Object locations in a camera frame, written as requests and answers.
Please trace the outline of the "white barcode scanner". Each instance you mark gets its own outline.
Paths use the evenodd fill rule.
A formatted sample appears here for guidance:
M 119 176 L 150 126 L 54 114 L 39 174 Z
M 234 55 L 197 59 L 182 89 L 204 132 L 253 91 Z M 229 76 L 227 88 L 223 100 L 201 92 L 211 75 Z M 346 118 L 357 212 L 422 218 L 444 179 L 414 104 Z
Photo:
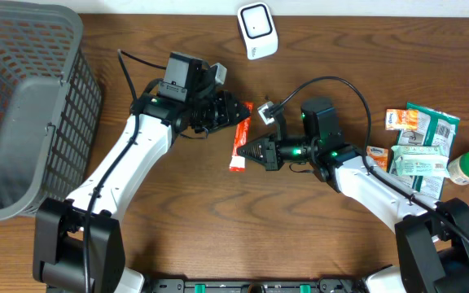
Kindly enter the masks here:
M 277 52 L 278 34 L 266 3 L 254 2 L 240 7 L 237 19 L 249 60 L 261 59 Z

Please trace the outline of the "green white sponge package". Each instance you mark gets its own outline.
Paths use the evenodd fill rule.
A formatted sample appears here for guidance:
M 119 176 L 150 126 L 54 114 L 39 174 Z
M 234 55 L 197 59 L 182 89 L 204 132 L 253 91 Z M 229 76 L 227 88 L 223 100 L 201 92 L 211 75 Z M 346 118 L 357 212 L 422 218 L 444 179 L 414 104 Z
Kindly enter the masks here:
M 460 119 L 444 112 L 408 103 L 406 109 L 419 112 L 419 125 L 416 130 L 397 130 L 399 132 L 396 145 L 413 146 L 442 146 L 445 154 L 449 157 Z M 401 183 L 418 191 L 422 195 L 440 199 L 444 181 L 447 177 L 420 177 L 420 176 L 398 176 L 395 174 L 392 161 L 388 172 L 396 176 Z

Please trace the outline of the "mint green wipes packet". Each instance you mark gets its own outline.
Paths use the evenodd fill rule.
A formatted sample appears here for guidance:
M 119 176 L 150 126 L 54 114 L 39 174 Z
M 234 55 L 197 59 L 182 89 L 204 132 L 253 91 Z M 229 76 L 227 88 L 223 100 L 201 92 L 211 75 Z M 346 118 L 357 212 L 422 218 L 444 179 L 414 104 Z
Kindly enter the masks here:
M 396 145 L 392 151 L 398 176 L 449 177 L 449 157 L 442 146 Z

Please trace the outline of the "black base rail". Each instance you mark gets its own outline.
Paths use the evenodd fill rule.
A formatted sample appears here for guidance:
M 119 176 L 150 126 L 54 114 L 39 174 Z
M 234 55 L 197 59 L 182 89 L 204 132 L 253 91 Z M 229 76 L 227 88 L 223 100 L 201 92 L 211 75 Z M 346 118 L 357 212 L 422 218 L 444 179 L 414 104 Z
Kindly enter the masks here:
M 366 293 L 363 281 L 322 278 L 317 281 L 185 281 L 152 279 L 146 281 L 142 293 Z

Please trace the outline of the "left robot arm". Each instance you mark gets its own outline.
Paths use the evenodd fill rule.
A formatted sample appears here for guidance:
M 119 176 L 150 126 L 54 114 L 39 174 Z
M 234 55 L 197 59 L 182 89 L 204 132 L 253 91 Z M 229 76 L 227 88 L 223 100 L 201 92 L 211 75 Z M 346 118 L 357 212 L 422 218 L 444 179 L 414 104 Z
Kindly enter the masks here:
M 223 90 L 220 64 L 173 52 L 164 77 L 133 93 L 124 131 L 94 172 L 66 199 L 37 210 L 33 277 L 49 292 L 141 292 L 145 276 L 127 267 L 121 233 L 141 183 L 176 139 L 239 124 L 250 111 Z

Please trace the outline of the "grey plastic mesh basket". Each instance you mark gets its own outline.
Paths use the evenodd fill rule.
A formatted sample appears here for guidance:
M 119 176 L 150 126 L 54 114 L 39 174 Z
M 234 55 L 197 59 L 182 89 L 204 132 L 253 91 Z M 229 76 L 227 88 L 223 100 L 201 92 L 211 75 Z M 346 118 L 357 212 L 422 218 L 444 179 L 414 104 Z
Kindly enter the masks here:
M 82 36 L 67 7 L 0 1 L 0 221 L 83 181 L 102 95 Z

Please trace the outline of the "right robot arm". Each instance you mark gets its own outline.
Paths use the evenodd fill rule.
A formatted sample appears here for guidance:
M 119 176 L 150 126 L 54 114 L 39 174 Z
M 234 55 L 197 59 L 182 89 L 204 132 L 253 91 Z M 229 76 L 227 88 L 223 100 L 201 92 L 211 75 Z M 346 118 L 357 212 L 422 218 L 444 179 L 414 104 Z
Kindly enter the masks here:
M 398 266 L 357 281 L 321 281 L 321 291 L 469 292 L 469 207 L 460 199 L 441 202 L 418 195 L 347 143 L 328 98 L 301 105 L 304 134 L 287 134 L 282 110 L 271 102 L 258 112 L 277 129 L 239 147 L 238 155 L 268 171 L 286 162 L 309 163 L 311 173 L 333 190 L 355 199 L 396 236 Z

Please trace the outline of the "orange small box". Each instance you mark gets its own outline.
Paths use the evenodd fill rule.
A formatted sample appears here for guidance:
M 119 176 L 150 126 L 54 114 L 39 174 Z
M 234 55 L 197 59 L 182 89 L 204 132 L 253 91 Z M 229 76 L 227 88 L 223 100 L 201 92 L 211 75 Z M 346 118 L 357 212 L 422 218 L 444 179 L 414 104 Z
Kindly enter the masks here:
M 387 109 L 385 116 L 386 130 L 416 130 L 419 125 L 417 110 Z

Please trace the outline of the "orange white box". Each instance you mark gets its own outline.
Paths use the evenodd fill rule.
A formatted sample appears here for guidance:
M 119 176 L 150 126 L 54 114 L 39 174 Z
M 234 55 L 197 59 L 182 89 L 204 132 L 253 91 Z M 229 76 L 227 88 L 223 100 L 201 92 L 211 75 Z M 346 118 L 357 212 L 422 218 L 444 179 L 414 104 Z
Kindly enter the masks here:
M 388 171 L 388 149 L 368 146 L 366 152 L 383 171 Z

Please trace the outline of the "red sachet packet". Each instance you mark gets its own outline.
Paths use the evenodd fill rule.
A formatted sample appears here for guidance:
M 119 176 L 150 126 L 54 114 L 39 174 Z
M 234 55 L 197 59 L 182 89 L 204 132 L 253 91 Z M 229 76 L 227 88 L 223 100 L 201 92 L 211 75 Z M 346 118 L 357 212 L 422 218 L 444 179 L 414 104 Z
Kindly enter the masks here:
M 236 132 L 234 136 L 234 145 L 231 156 L 231 162 L 229 165 L 229 170 L 231 172 L 243 173 L 245 171 L 245 162 L 246 160 L 238 155 L 238 148 L 243 146 L 248 140 L 248 130 L 251 124 L 251 117 L 244 119 L 239 124 L 237 124 Z

